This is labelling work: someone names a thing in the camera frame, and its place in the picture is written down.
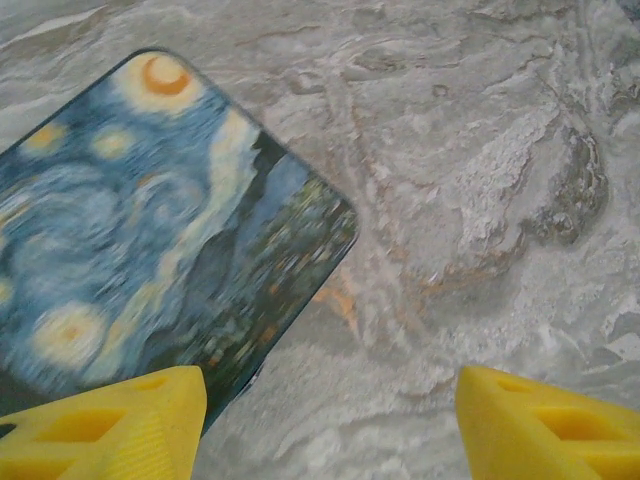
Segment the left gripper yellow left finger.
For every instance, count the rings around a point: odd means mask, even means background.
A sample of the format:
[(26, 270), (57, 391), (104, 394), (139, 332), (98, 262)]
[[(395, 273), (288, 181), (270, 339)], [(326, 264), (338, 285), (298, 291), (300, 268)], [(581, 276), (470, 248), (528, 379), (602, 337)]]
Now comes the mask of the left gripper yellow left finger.
[(197, 366), (175, 366), (1, 419), (4, 479), (188, 479), (207, 409)]

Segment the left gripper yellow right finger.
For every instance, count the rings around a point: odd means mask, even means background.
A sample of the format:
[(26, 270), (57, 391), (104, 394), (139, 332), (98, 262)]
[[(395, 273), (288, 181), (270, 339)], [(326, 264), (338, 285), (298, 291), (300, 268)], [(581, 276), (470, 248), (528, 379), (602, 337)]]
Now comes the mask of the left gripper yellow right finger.
[(639, 476), (639, 414), (616, 404), (465, 366), (457, 422), (474, 479)]

